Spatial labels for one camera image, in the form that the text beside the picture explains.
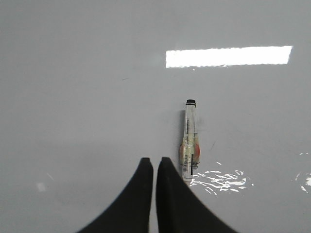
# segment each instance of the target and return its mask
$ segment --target black marker cap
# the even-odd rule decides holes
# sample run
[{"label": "black marker cap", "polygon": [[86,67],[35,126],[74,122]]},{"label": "black marker cap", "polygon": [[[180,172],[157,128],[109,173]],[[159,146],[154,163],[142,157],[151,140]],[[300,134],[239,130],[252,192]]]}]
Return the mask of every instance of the black marker cap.
[{"label": "black marker cap", "polygon": [[195,106],[195,100],[187,100],[186,105],[194,105]]}]

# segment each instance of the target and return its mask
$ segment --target gray floor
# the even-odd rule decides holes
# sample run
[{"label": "gray floor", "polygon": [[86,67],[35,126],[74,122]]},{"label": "gray floor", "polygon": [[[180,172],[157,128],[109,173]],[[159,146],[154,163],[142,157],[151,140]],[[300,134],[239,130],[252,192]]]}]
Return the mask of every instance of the gray floor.
[{"label": "gray floor", "polygon": [[[177,164],[193,98],[193,192],[241,233],[309,233],[310,11],[310,1],[2,0],[0,231],[73,233],[141,157],[155,172],[162,156]],[[261,46],[292,46],[288,64],[165,68],[168,50]],[[154,200],[150,221],[156,233]]]}]

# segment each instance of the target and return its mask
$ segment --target barcode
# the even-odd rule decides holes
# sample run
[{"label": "barcode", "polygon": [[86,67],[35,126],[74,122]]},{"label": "barcode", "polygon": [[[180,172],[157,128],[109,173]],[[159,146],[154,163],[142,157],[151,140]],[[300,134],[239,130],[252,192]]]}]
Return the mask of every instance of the barcode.
[{"label": "barcode", "polygon": [[184,169],[183,169],[184,172],[188,172],[188,158],[189,158],[189,155],[185,154],[185,156],[184,156]]}]

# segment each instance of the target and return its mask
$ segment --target pen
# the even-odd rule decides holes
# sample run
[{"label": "pen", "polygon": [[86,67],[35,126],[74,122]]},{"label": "pen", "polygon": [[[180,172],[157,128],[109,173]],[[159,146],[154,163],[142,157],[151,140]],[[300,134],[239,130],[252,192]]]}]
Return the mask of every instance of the pen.
[{"label": "pen", "polygon": [[190,185],[193,169],[197,169],[200,158],[198,133],[195,129],[195,100],[187,100],[185,111],[184,137],[179,149],[181,176]]}]

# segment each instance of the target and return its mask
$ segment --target marker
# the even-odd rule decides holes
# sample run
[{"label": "marker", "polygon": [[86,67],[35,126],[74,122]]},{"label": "marker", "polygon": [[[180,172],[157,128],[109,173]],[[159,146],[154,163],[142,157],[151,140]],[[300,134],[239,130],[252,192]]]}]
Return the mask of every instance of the marker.
[{"label": "marker", "polygon": [[193,170],[197,169],[198,163],[200,163],[199,138],[195,130],[195,109],[195,100],[187,100],[184,137],[179,149],[181,177],[187,185],[190,185]]}]

